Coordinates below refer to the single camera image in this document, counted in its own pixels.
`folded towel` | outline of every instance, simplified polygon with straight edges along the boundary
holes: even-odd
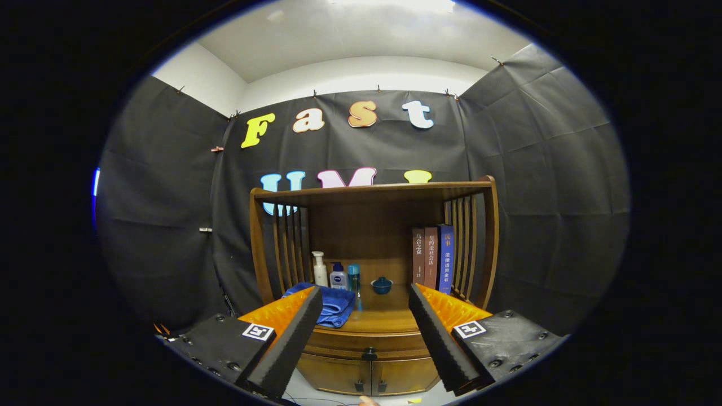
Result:
[[[296,286],[286,290],[283,297],[292,295],[300,290],[308,289],[316,286],[308,282],[299,282]],[[323,308],[321,314],[316,320],[316,324],[320,326],[340,328],[349,319],[349,315],[354,310],[356,295],[353,292],[343,289],[331,289],[325,286],[321,288],[321,301]]]

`white pump bottle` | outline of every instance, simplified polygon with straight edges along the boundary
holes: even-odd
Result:
[[[329,274],[326,272],[326,265],[323,264],[323,252],[311,251],[315,263],[313,264],[313,279],[318,286],[329,286]]]

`book spine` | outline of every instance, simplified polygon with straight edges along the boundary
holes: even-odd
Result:
[[[424,257],[424,286],[436,289],[437,258],[438,258],[438,229],[436,227],[424,228],[425,257]]]
[[[412,249],[414,250],[412,283],[418,283],[419,285],[424,285],[424,241],[424,229],[421,227],[412,228]]]
[[[438,291],[451,294],[451,281],[453,280],[453,227],[439,225],[439,288]]]

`floor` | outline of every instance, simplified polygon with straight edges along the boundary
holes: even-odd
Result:
[[[408,404],[436,406],[445,405],[452,400],[461,399],[470,394],[473,394],[473,392],[456,397],[453,392],[447,392],[444,389],[443,383],[439,381],[438,384],[426,392],[401,396],[379,396],[373,399],[380,406],[406,406]],[[360,402],[358,396],[335,394],[314,389],[297,369],[293,371],[293,375],[291,375],[291,379],[286,387],[286,395],[283,397],[301,406],[358,405]],[[421,402],[409,402],[409,400],[415,399],[421,399]]]

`wooden cabinet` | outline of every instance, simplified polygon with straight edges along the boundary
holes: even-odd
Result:
[[[296,365],[316,389],[341,394],[371,395],[371,365],[363,360],[302,354]]]
[[[474,278],[477,194],[484,197],[486,219],[481,278]],[[263,204],[272,205],[273,215],[265,212]],[[412,226],[453,225],[454,295],[469,301],[473,288],[479,292],[475,304],[484,308],[494,282],[499,227],[496,186],[490,176],[474,182],[280,192],[256,188],[251,191],[250,220],[253,262],[264,303],[280,298],[300,281],[313,281],[311,251],[324,252],[329,272],[329,262],[340,261],[344,267],[359,264],[361,306],[357,303],[341,328],[316,326],[297,365],[319,390],[383,396],[422,392],[438,381],[409,310]],[[266,250],[271,233],[273,246]],[[267,260],[275,265],[272,272]],[[377,295],[370,286],[380,276],[393,281],[387,295]],[[481,282],[472,286],[475,279]],[[373,360],[362,356],[369,348]]]
[[[372,362],[373,396],[424,392],[439,382],[431,358]]]

